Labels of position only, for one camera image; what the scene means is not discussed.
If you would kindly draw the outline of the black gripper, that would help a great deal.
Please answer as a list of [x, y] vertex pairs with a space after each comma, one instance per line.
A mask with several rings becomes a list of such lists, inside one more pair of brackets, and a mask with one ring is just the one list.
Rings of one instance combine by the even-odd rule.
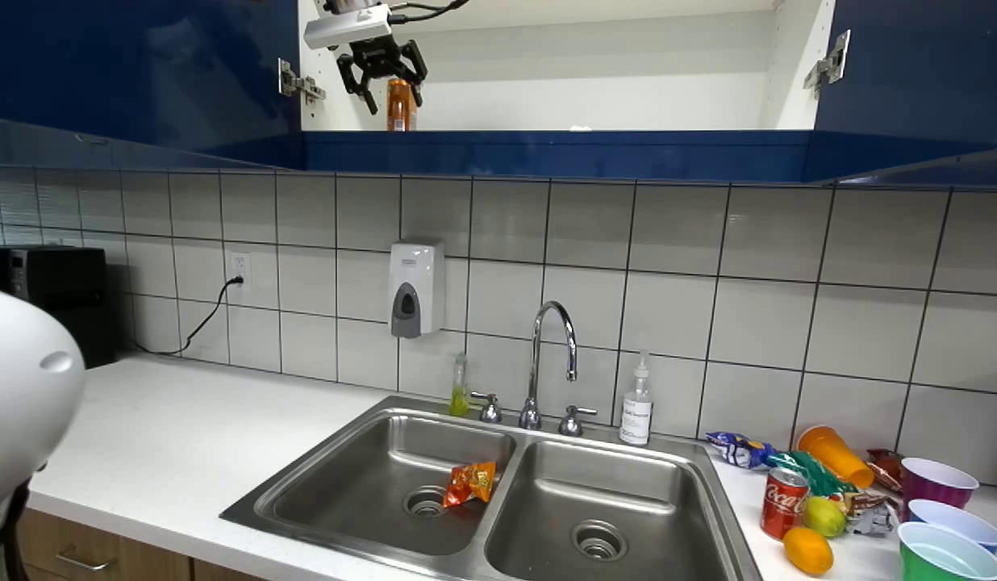
[[348, 55], [335, 57], [343, 83], [376, 117], [376, 100], [372, 93], [374, 78], [403, 78], [410, 83], [411, 103], [422, 105], [422, 81], [429, 75], [424, 57], [415, 43], [396, 43], [392, 35], [351, 43]]

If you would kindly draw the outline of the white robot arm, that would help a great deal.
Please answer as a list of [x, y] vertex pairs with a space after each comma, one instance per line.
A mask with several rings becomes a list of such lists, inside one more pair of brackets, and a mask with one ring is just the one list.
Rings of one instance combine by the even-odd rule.
[[[72, 333], [0, 291], [0, 530], [9, 501], [262, 581], [422, 581], [389, 561], [305, 544], [221, 516], [254, 474], [351, 427], [366, 389], [197, 360], [87, 371]], [[0, 581], [9, 549], [0, 536]]]

